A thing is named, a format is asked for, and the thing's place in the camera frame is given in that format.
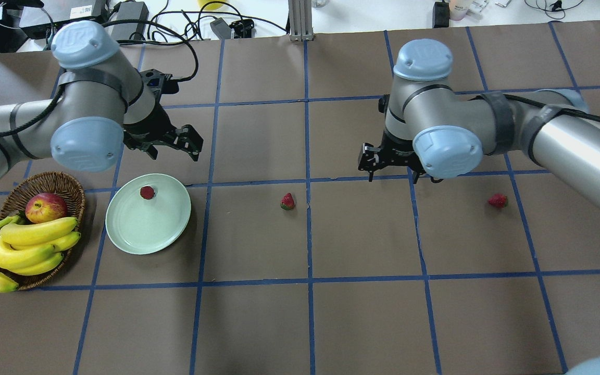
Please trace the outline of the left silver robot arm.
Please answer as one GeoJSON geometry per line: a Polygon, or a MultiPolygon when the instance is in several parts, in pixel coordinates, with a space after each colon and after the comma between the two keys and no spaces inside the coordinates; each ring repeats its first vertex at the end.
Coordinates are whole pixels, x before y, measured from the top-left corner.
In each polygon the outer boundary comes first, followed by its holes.
{"type": "Polygon", "coordinates": [[[51,45],[64,69],[55,96],[0,105],[0,180],[17,163],[52,158],[64,168],[100,172],[117,163],[123,147],[157,157],[157,146],[198,160],[203,138],[191,125],[176,128],[160,104],[166,76],[139,72],[104,26],[77,21],[51,45]]]}

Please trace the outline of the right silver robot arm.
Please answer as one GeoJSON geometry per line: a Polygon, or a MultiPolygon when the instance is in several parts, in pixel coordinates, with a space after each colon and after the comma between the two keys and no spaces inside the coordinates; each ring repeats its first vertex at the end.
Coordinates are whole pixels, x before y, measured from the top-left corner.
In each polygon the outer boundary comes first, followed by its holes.
{"type": "Polygon", "coordinates": [[[453,55],[437,40],[400,48],[381,144],[364,143],[358,169],[410,168],[434,181],[467,174],[483,157],[519,150],[600,208],[600,116],[573,90],[481,93],[460,101],[448,85],[453,55]]]}

